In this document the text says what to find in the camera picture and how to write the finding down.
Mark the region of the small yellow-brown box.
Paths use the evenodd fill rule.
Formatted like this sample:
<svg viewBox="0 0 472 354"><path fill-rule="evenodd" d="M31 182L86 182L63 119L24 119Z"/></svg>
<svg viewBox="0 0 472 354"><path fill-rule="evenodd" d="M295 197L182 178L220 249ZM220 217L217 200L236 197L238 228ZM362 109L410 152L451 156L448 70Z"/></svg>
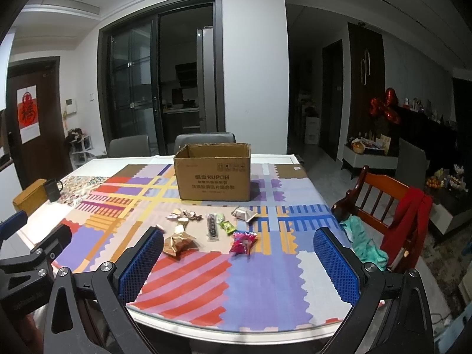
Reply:
<svg viewBox="0 0 472 354"><path fill-rule="evenodd" d="M31 216L40 206L47 201L44 184L46 179L37 179L34 183L24 189L13 199L14 209L24 211L27 216Z"/></svg>

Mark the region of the black mug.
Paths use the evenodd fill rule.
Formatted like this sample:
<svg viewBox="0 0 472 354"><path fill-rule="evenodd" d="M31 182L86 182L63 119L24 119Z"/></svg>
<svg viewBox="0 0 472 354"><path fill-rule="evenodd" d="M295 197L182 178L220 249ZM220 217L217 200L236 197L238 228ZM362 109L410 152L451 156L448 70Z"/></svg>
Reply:
<svg viewBox="0 0 472 354"><path fill-rule="evenodd" d="M50 202L57 201L62 195L63 183L60 180L51 178L44 182L43 187Z"/></svg>

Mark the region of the white yellow cake packet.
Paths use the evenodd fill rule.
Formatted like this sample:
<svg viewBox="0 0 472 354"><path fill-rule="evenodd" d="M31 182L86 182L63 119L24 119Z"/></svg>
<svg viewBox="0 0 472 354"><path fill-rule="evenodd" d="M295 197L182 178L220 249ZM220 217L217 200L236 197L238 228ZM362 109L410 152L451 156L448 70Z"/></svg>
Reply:
<svg viewBox="0 0 472 354"><path fill-rule="evenodd" d="M177 221L179 218L184 217L185 213L181 209L174 209L165 218L169 221Z"/></svg>

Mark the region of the red wooden chair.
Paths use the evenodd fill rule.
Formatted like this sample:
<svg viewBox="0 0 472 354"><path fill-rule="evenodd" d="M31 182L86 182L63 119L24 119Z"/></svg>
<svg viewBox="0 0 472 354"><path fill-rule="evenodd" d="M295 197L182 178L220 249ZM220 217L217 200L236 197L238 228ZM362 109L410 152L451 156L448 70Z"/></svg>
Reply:
<svg viewBox="0 0 472 354"><path fill-rule="evenodd" d="M382 239L391 225L395 210L400 199L406 194L409 187L393 177L384 174L372 173L365 165L354 188L349 189L345 196L337 201L331 208L337 221L345 221L349 216L359 217L363 224L382 234ZM408 252L404 248L400 250L394 260L394 271L400 259L406 257Z"/></svg>

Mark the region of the dark wooden entry door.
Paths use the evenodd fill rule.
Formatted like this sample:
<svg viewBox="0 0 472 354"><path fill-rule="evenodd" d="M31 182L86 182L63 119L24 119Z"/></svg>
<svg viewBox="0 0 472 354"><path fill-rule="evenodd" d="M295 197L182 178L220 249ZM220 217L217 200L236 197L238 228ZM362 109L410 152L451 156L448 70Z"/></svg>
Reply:
<svg viewBox="0 0 472 354"><path fill-rule="evenodd" d="M61 111L60 58L10 64L6 79L6 136L22 188L72 171Z"/></svg>

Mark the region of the dark long snack bar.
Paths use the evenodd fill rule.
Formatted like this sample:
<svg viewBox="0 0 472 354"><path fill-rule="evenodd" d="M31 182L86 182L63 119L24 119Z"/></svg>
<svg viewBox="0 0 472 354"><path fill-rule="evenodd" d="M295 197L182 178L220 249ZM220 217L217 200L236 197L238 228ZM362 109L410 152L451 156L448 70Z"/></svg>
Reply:
<svg viewBox="0 0 472 354"><path fill-rule="evenodd" d="M218 240L219 237L216 215L214 213L208 213L206 220L208 240Z"/></svg>

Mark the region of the colourful patterned tablecloth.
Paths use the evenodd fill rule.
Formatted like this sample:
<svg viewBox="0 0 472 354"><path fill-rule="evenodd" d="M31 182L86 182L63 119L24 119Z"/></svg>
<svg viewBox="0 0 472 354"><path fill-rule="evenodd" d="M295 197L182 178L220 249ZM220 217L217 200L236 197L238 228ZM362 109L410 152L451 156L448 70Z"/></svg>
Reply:
<svg viewBox="0 0 472 354"><path fill-rule="evenodd" d="M326 202L298 165L257 164L246 207L257 213L251 223L236 219L234 202L183 201L173 166L127 165L94 179L68 177L63 204L71 243L55 261L76 273L114 261L151 226L165 236L176 221L174 209L195 211L186 232L197 248L178 259L163 253L133 308L150 317L227 332L293 332L337 323L350 306L341 300L314 254L320 227L337 231ZM207 214L230 221L237 231L256 232L250 255L232 254L233 236L218 226L208 240Z"/></svg>

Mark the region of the green candy packet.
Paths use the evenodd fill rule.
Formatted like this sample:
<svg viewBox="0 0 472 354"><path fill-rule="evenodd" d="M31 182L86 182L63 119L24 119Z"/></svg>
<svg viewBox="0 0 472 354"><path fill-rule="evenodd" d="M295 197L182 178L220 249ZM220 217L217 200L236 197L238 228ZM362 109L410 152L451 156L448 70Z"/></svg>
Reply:
<svg viewBox="0 0 472 354"><path fill-rule="evenodd" d="M237 231L236 227L227 220L218 220L218 226L226 233L227 236Z"/></svg>

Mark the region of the shoe rack with shoes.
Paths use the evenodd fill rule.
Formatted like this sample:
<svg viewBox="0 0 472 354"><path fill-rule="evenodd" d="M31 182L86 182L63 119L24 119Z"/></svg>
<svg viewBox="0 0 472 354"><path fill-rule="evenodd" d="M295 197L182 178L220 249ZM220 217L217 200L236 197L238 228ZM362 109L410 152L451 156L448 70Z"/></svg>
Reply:
<svg viewBox="0 0 472 354"><path fill-rule="evenodd" d="M92 150L91 138L80 128L68 131L65 146L68 149L73 169L81 167L93 158L90 152Z"/></svg>

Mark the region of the red fu door poster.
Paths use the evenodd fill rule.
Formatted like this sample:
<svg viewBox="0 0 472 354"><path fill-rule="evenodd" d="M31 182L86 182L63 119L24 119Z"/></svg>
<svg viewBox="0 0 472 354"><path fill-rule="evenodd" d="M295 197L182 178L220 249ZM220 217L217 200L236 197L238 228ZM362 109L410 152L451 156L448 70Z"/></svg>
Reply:
<svg viewBox="0 0 472 354"><path fill-rule="evenodd" d="M37 87L17 90L18 128L22 144L41 135L39 126Z"/></svg>

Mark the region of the white low cabinet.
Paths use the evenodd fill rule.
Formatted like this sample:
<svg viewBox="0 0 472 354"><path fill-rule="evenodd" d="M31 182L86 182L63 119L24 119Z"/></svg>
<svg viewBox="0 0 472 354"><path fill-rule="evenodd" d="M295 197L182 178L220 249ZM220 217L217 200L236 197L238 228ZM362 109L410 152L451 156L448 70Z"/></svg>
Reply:
<svg viewBox="0 0 472 354"><path fill-rule="evenodd" d="M398 157L387 156L378 143L359 137L346 142L339 156L342 169L348 170L351 178L357 177L365 165L374 173L392 174L399 162Z"/></svg>

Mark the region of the grey chair left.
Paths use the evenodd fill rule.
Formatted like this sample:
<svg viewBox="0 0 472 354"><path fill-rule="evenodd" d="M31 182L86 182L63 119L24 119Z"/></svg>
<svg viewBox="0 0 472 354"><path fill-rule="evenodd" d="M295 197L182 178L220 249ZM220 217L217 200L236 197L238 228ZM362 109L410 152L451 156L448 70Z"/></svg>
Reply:
<svg viewBox="0 0 472 354"><path fill-rule="evenodd" d="M150 155L150 141L144 134L113 139L108 150L109 158L149 157Z"/></svg>

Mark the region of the grey chair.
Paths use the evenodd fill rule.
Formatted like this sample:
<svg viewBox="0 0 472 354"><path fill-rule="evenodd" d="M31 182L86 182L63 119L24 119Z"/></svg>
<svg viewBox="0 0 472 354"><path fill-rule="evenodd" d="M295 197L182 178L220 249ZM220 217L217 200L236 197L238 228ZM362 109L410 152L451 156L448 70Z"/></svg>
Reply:
<svg viewBox="0 0 472 354"><path fill-rule="evenodd" d="M236 137L229 132L183 133L176 137L173 153L177 154L185 145L235 143Z"/></svg>
<svg viewBox="0 0 472 354"><path fill-rule="evenodd" d="M144 134L113 139L108 150L109 158L149 157L150 155L150 141Z"/></svg>

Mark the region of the white intercom panel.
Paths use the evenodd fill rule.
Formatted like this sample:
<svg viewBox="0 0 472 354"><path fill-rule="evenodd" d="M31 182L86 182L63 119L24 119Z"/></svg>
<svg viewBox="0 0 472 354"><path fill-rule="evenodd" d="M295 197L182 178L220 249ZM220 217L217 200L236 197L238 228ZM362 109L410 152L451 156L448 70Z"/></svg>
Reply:
<svg viewBox="0 0 472 354"><path fill-rule="evenodd" d="M65 112L67 116L76 114L78 111L77 103L74 98L67 98L65 100Z"/></svg>

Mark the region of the grey chair middle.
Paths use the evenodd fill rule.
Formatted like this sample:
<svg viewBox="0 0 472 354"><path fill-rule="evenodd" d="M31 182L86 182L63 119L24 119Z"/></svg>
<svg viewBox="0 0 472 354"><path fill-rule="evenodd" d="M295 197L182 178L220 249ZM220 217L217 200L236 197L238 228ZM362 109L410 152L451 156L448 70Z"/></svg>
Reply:
<svg viewBox="0 0 472 354"><path fill-rule="evenodd" d="M183 133L176 137L173 153L177 154L185 145L235 143L236 137L229 132Z"/></svg>

